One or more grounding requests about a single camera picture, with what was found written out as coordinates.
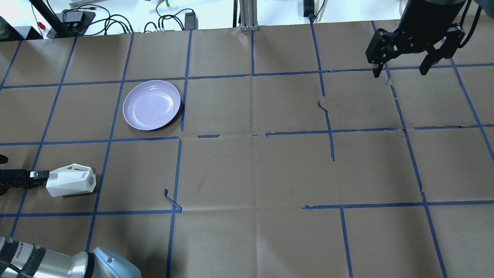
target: black strap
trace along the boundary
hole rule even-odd
[[[6,237],[3,242],[3,247],[0,250],[0,276],[10,266],[12,259],[19,248],[19,242],[13,238]]]
[[[89,252],[86,253],[87,253],[87,266],[83,278],[91,278],[94,272],[94,254]]]
[[[29,255],[29,259],[24,264],[21,273],[19,273],[16,278],[31,278],[36,274],[38,268],[40,267],[41,261],[44,258],[44,254],[46,253],[46,249],[34,245],[31,254]]]

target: metal pole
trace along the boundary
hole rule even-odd
[[[240,21],[241,30],[257,31],[257,0],[240,0]]]
[[[48,24],[57,32],[59,38],[68,38],[69,33],[58,17],[51,12],[42,0],[29,0],[31,4],[40,12],[40,14],[48,21]]]

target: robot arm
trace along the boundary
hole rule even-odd
[[[374,77],[379,77],[384,63],[401,54],[427,51],[419,68],[422,75],[426,75],[442,58],[451,58],[462,47],[461,41],[465,36],[462,25],[453,21],[466,1],[409,0],[398,28],[394,32],[377,29],[367,48],[366,56],[373,64]],[[477,1],[489,9],[488,13],[494,12],[493,0]],[[443,38],[443,45],[435,49],[434,44]]]

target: blue tape grid line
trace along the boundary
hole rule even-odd
[[[3,85],[5,85],[5,81],[7,80],[7,76],[10,72],[10,69],[12,69],[12,65],[14,64],[14,60],[17,57],[17,53],[19,53],[19,49],[21,48],[22,41],[19,41],[17,44],[17,48],[15,49],[14,55],[12,56],[12,59],[10,60],[10,64],[7,67],[7,71],[5,72],[5,75],[3,76],[3,79],[0,83],[0,91],[3,89]]]
[[[395,208],[395,207],[421,207],[424,203],[376,203],[376,204],[339,204],[339,205],[316,205],[304,206],[305,210],[317,209],[352,209],[352,208]],[[464,205],[494,205],[494,200],[471,200],[471,201],[440,201],[427,202],[428,206],[464,206]],[[96,216],[102,215],[136,215],[136,214],[172,214],[177,213],[177,209],[166,210],[127,210],[127,211],[98,211]],[[25,217],[78,217],[92,216],[94,212],[46,212],[46,213],[4,213],[0,214],[0,218],[19,218]]]
[[[250,32],[250,59],[252,63],[252,76],[255,76],[255,63],[254,63],[254,32]]]
[[[375,27],[374,21],[371,21],[371,24],[372,24],[372,28],[373,28],[373,30],[375,32],[376,31],[376,27]],[[386,74],[387,74],[388,80],[389,80],[389,79],[391,79],[390,71],[388,69],[387,64],[385,64],[384,66],[385,66]],[[415,171],[415,176],[416,176],[416,179],[417,179],[418,187],[419,187],[419,190],[420,190],[420,194],[422,196],[422,202],[423,202],[423,206],[424,206],[424,209],[425,209],[425,214],[427,216],[427,221],[429,223],[429,228],[430,228],[431,235],[432,235],[432,241],[434,242],[434,247],[436,249],[436,254],[437,254],[437,257],[438,257],[438,261],[439,261],[439,266],[441,268],[441,272],[443,274],[443,278],[447,278],[448,275],[446,273],[446,268],[445,268],[444,262],[443,262],[443,256],[441,254],[441,250],[439,248],[439,244],[438,244],[438,241],[437,241],[436,231],[434,229],[434,224],[432,223],[432,218],[431,218],[431,215],[430,215],[429,206],[427,204],[427,198],[425,196],[425,193],[422,190],[422,180],[420,178],[420,173],[418,171],[418,166],[417,166],[417,162],[415,160],[415,155],[413,153],[412,143],[410,142],[410,137],[408,135],[407,126],[406,126],[405,120],[403,118],[402,110],[401,110],[401,107],[400,107],[400,103],[398,102],[398,97],[396,95],[395,88],[392,85],[390,85],[390,87],[391,87],[391,91],[393,93],[393,96],[395,98],[396,109],[398,110],[398,114],[400,115],[400,121],[401,121],[402,126],[403,126],[403,133],[404,133],[405,139],[407,141],[407,146],[408,146],[408,150],[409,150],[409,153],[410,153],[410,158],[412,159],[413,169]]]
[[[340,208],[340,218],[341,218],[341,230],[343,232],[343,243],[345,245],[345,254],[346,254],[346,264],[348,267],[348,276],[349,276],[349,278],[353,278],[352,260],[350,258],[350,247],[348,246],[348,235],[346,233],[345,212],[343,211],[343,208]]]
[[[316,40],[316,32],[314,31],[314,24],[310,24],[310,30],[312,33],[312,39],[314,41],[314,50],[316,52],[316,59],[317,59],[317,68],[319,72],[319,82],[321,83],[321,92],[322,96],[326,96],[326,90],[324,88],[324,80],[323,80],[323,74],[321,70],[321,59],[319,57],[319,49],[317,47],[317,40]],[[329,135],[329,147],[331,149],[331,160],[334,161],[334,144],[333,144],[333,134],[332,134],[332,129],[331,129],[331,122],[329,121],[329,114],[326,108],[321,106],[321,102],[318,102],[317,105],[324,110],[324,114],[326,117],[326,125],[328,126],[328,135]]]
[[[482,125],[484,128],[494,128],[492,125]],[[416,127],[413,130],[442,130],[442,129],[466,129],[477,128],[478,126],[443,126],[443,127]],[[401,128],[375,128],[375,129],[341,129],[332,130],[332,133],[349,133],[349,132],[382,132],[382,131],[398,131]],[[279,132],[266,132],[266,136],[277,135],[303,135],[303,134],[327,134],[327,130],[310,130],[310,131],[279,131]],[[218,138],[219,134],[213,135],[198,135],[198,138]],[[111,139],[111,142],[129,142],[129,141],[159,141],[159,140],[178,140],[178,136],[169,137],[141,137],[141,138],[123,138],[123,139]],[[30,145],[70,145],[70,144],[95,144],[95,143],[108,143],[109,140],[81,140],[81,141],[51,141],[51,142],[12,142],[12,143],[0,143],[0,146],[30,146]]]
[[[472,201],[441,201],[441,202],[427,202],[428,206],[462,206],[462,205],[493,205],[494,200],[472,200]],[[346,204],[346,205],[317,205],[317,206],[304,206],[302,209],[315,210],[315,209],[349,209],[349,208],[396,208],[396,207],[421,207],[424,206],[423,202],[420,203],[379,203],[379,204]]]
[[[489,139],[487,138],[486,132],[484,131],[484,126],[480,122],[479,116],[477,115],[477,112],[475,111],[475,108],[473,107],[472,100],[470,100],[470,97],[468,96],[468,92],[465,88],[465,85],[463,84],[463,80],[461,79],[460,72],[458,71],[456,64],[454,63],[454,59],[451,58],[451,64],[453,65],[454,72],[456,73],[456,77],[458,78],[458,82],[460,83],[461,89],[463,90],[463,94],[465,95],[466,101],[468,102],[468,105],[470,106],[470,109],[472,110],[472,114],[475,117],[475,121],[477,122],[477,127],[480,129],[480,132],[482,133],[482,136],[484,137],[484,141],[486,142],[487,150],[489,150],[489,154],[491,155],[491,159],[494,162],[494,152],[491,147],[491,144],[489,143]]]
[[[178,181],[180,178],[181,159],[182,159],[182,140],[179,140],[178,141],[177,164],[176,164],[176,169],[175,169],[175,187],[174,187],[174,192],[173,192],[173,201],[175,203],[177,202]],[[166,278],[170,278],[170,274],[171,274],[171,251],[172,251],[172,246],[173,246],[173,232],[175,231],[175,217],[176,217],[176,212],[174,211],[171,214],[170,232],[169,232],[169,237],[168,237],[168,252],[167,252],[167,258],[166,258]]]
[[[44,138],[46,137],[46,133],[48,132],[48,127],[50,125],[51,117],[53,116],[53,112],[55,110],[55,105],[57,103],[58,96],[60,95],[60,91],[62,90],[62,84],[63,84],[63,81],[65,79],[65,76],[67,75],[67,70],[69,68],[70,60],[72,59],[72,54],[74,54],[74,49],[76,47],[76,42],[77,42],[77,38],[74,38],[74,42],[72,43],[72,49],[70,50],[70,54],[69,54],[69,57],[67,59],[67,63],[65,64],[65,69],[64,69],[64,72],[63,72],[63,75],[62,75],[62,79],[60,80],[60,83],[59,83],[59,86],[58,86],[58,90],[57,90],[57,93],[55,95],[55,99],[53,100],[53,105],[51,107],[51,111],[50,111],[50,114],[48,116],[48,120],[46,122],[46,126],[45,126],[44,132],[43,132],[43,136],[41,137],[41,142],[40,142],[40,145],[38,147],[38,151],[36,152],[36,156],[34,158],[34,162],[33,162],[33,166],[31,168],[31,171],[34,171],[34,169],[36,167],[36,163],[38,162],[38,158],[40,156],[41,147],[42,147],[41,144],[44,142]],[[12,224],[12,229],[10,230],[10,237],[14,237],[15,229],[17,227],[17,222],[19,221],[19,215],[21,214],[22,207],[24,206],[24,202],[26,201],[27,194],[28,194],[28,191],[27,191],[27,189],[25,189],[24,190],[24,194],[22,195],[21,202],[19,204],[19,208],[17,210],[17,216],[15,217],[14,223]]]
[[[493,64],[466,64],[466,65],[456,65],[458,68],[462,67],[490,67]],[[433,66],[432,68],[453,68],[453,66]],[[416,70],[418,67],[389,67],[389,70]],[[277,75],[300,75],[300,74],[323,74],[323,73],[338,73],[338,72],[351,72],[351,71],[372,71],[370,68],[364,69],[341,69],[341,70],[315,70],[315,71],[296,71],[296,72],[272,72],[272,73],[254,73],[254,74],[231,74],[231,75],[211,75],[211,76],[191,76],[188,77],[189,80],[192,79],[217,79],[217,78],[238,78],[245,76],[277,76]],[[185,80],[185,77],[172,77],[172,78],[148,78],[148,79],[132,79],[125,80],[124,83],[136,83],[136,82],[146,82],[150,80],[163,80],[163,81],[174,81],[174,80]],[[83,86],[83,85],[98,85],[98,84],[114,84],[120,83],[119,80],[112,81],[95,81],[95,82],[79,82],[79,83],[64,83],[62,86]],[[16,85],[16,86],[3,86],[3,89],[18,89],[18,88],[40,88],[40,87],[57,87],[59,84],[37,84],[37,85]]]
[[[198,135],[197,138],[218,138],[219,134],[213,134],[213,135]]]
[[[185,102],[187,101],[187,86],[189,85],[189,65],[190,65],[190,48],[192,45],[192,30],[189,31],[189,42],[187,45],[187,63],[185,64],[185,82],[184,82],[184,95],[182,100],[182,117],[180,119],[180,131],[184,131],[185,121]]]
[[[92,218],[91,218],[91,226],[89,227],[89,233],[87,236],[86,251],[89,251],[89,247],[91,246],[92,233],[94,230],[94,222],[96,221],[96,215],[97,215],[98,205],[99,205],[99,198],[101,196],[101,189],[103,188],[103,185],[104,185],[106,165],[108,163],[108,156],[110,155],[110,147],[112,145],[113,132],[115,131],[115,123],[117,122],[117,115],[118,115],[118,111],[119,111],[119,107],[120,107],[120,98],[122,97],[122,90],[124,87],[125,75],[127,74],[128,61],[130,58],[130,51],[132,50],[133,41],[134,41],[134,33],[132,33],[132,35],[130,36],[130,41],[128,44],[127,57],[125,58],[125,66],[123,67],[122,79],[120,81],[119,95],[117,97],[117,103],[115,105],[112,127],[110,129],[110,136],[108,138],[108,144],[106,147],[105,159],[103,161],[103,169],[101,170],[101,178],[99,180],[98,192],[96,194],[96,200],[94,202],[94,209],[93,209]]]

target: black mount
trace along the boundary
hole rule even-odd
[[[0,164],[5,164],[7,161],[8,158],[0,154]],[[10,188],[32,189],[41,186],[46,180],[48,180],[49,175],[49,171],[0,169],[0,196],[7,193]]]

